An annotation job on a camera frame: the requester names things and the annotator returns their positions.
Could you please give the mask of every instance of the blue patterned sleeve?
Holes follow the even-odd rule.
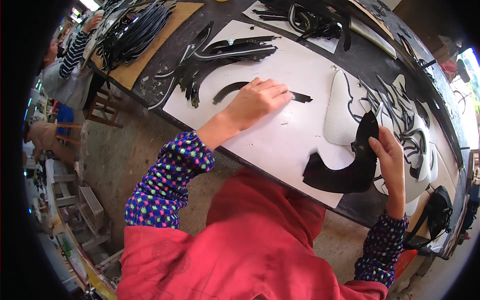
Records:
[[[187,205],[187,183],[212,169],[213,152],[195,132],[184,132],[158,153],[125,205],[127,226],[178,229],[178,211]]]
[[[363,256],[355,263],[355,280],[376,281],[390,288],[407,228],[407,216],[394,219],[384,210],[363,243]]]

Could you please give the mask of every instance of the red shirt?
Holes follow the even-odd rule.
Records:
[[[118,299],[385,299],[372,281],[339,284],[312,249],[325,209],[242,170],[226,181],[197,236],[127,226]]]

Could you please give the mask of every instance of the workbench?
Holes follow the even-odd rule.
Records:
[[[330,0],[327,2],[335,3],[336,0]],[[245,1],[227,1],[227,2],[215,2],[215,1],[184,1],[184,2],[205,2],[205,5],[200,8],[196,13],[194,13],[190,18],[188,18],[162,45],[159,51],[152,57],[149,63],[145,66],[144,70],[137,78],[132,90],[128,90],[123,87],[121,84],[108,77],[107,80],[117,86],[121,91],[125,92],[128,96],[135,99],[144,107],[149,107],[156,104],[162,95],[166,92],[166,85],[158,85],[157,81],[154,81],[154,76],[157,72],[163,71],[165,67],[169,69],[176,65],[177,60],[179,59],[180,53],[183,53],[186,46],[192,41],[198,32],[205,27],[211,20],[215,22],[211,37],[215,36],[226,24],[232,20],[237,20],[245,23],[250,23],[261,28],[268,29],[279,35],[283,35],[289,39],[296,39],[296,36],[288,32],[279,30],[278,28],[271,27],[262,23],[258,23],[254,20],[248,19],[242,14],[242,11],[246,10],[251,6],[255,0],[245,0]],[[359,0],[367,10],[373,12],[372,4],[378,4],[374,0]],[[405,31],[411,37],[406,36],[412,48],[427,62],[433,60],[432,54],[426,49],[426,47],[420,42],[420,39],[404,24],[395,14],[390,11],[385,11],[386,17],[383,18],[384,24],[389,28],[394,39],[401,43],[398,38],[398,33],[406,36]],[[378,28],[375,28],[375,23],[365,18],[365,15],[362,13],[355,13],[355,17],[360,21],[364,22],[370,26],[375,31]],[[455,144],[457,153],[457,161],[468,162],[469,150],[461,150],[461,155],[459,155],[459,149],[466,146],[466,139],[464,132],[462,130],[461,122],[459,121],[459,112],[457,109],[457,102],[455,100],[455,95],[453,94],[452,89],[449,86],[449,83],[444,76],[443,72],[440,69],[438,64],[432,65],[433,75],[435,77],[435,84],[431,87],[419,86],[418,79],[411,72],[411,61],[405,61],[405,59],[399,57],[397,60],[393,60],[387,53],[377,47],[375,44],[365,39],[364,37],[351,32],[351,47],[349,51],[344,51],[343,44],[344,35],[338,43],[338,47],[334,54],[308,42],[303,41],[301,44],[310,50],[326,57],[327,59],[334,62],[340,68],[349,72],[355,77],[361,78],[367,85],[377,86],[378,83],[375,74],[378,73],[386,82],[392,82],[400,73],[405,76],[407,94],[410,99],[419,97],[426,92],[432,92],[437,99],[437,102],[441,101],[443,105],[447,107],[447,110],[444,110],[444,113],[441,117],[438,115],[437,120],[439,121],[442,127],[450,130],[449,132],[454,132],[455,134],[449,134],[447,139],[450,144]],[[394,46],[397,51],[405,51],[404,48],[400,47],[401,44]],[[94,69],[95,72],[105,76],[95,64],[89,62],[88,65]],[[153,113],[160,116],[161,118],[171,122],[176,127],[188,131],[191,130],[186,124],[180,122],[176,118],[172,117],[166,113],[162,108],[164,104],[158,107],[155,110],[152,110]],[[218,148],[218,151],[222,154],[225,154],[229,158],[247,166],[253,168],[260,173],[270,177],[273,180],[276,180],[280,184],[285,184],[280,182],[277,178],[273,178],[271,175],[263,171],[257,166],[251,165],[248,161],[243,160],[239,156],[235,155],[223,147]],[[442,237],[442,245],[437,252],[427,253],[431,255],[436,255],[443,258],[448,258],[451,255],[451,244],[456,243],[455,238],[455,229],[458,227],[458,224],[462,221],[462,214],[464,213],[465,197],[466,197],[466,184],[467,184],[467,171],[463,168],[463,163],[459,163],[460,171],[458,175],[458,181],[455,182],[456,185],[456,194],[455,200],[453,201],[453,215],[451,217],[451,227],[453,230],[447,235],[444,234]],[[387,201],[387,196],[379,193],[375,188],[370,188],[367,192],[356,193],[356,194],[344,194],[341,198],[338,206],[335,209],[327,207],[333,212],[346,217],[354,222],[366,226],[368,228],[372,227],[377,217],[382,213],[385,208]],[[415,237],[412,240],[415,243],[415,240],[418,242],[423,241],[424,239],[420,237]]]

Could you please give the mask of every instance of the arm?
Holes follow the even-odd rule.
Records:
[[[60,77],[63,79],[68,78],[72,73],[75,66],[82,59],[82,54],[88,42],[88,33],[94,28],[101,20],[102,15],[94,16],[83,27],[83,29],[77,34],[72,45],[68,47],[67,53],[64,56],[63,62],[60,65]]]
[[[37,163],[38,159],[40,158],[40,155],[42,154],[42,148],[35,148],[33,149],[32,156],[33,160]]]
[[[405,215],[405,179],[403,148],[393,134],[379,126],[379,140],[369,144],[380,160],[380,168],[388,189],[386,208],[369,230],[363,244],[363,256],[355,263],[355,280],[377,281],[389,288],[394,279],[395,263],[402,251],[402,240],[408,228]]]
[[[178,229],[178,210],[188,201],[187,183],[211,170],[215,148],[290,101],[293,95],[286,91],[284,84],[255,78],[199,130],[168,142],[127,201],[126,225]]]

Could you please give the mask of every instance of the white board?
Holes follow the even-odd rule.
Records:
[[[231,21],[210,43],[270,35],[275,34],[259,27],[250,30],[249,24]],[[237,62],[218,68],[207,76],[200,86],[198,108],[186,101],[185,93],[177,86],[164,111],[191,128],[199,129],[238,93],[231,93],[214,105],[213,97],[223,87],[238,81],[251,81],[255,77],[273,78],[287,84],[291,91],[311,96],[313,100],[310,103],[291,101],[223,146],[284,183],[335,208],[342,194],[320,191],[302,182],[302,173],[311,152],[318,151],[332,169],[344,168],[354,158],[345,146],[329,143],[323,134],[330,89],[336,73],[332,70],[334,64],[285,37],[277,38],[271,44],[278,50],[262,62]],[[365,97],[366,90],[357,87],[358,79],[344,73],[354,99]]]
[[[270,26],[274,26],[277,28],[280,28],[282,30],[286,30],[288,32],[291,32],[297,36],[301,36],[301,33],[293,29],[288,22],[285,21],[266,21],[264,19],[261,19],[259,15],[256,13],[252,12],[252,10],[259,10],[259,11],[266,11],[268,8],[263,5],[260,1],[255,2],[252,4],[247,10],[243,12],[244,15],[249,17],[252,20],[268,24]],[[328,40],[324,37],[310,37],[307,39],[309,42],[327,50],[330,53],[335,53],[336,46],[338,45],[338,39],[332,38],[331,40]]]

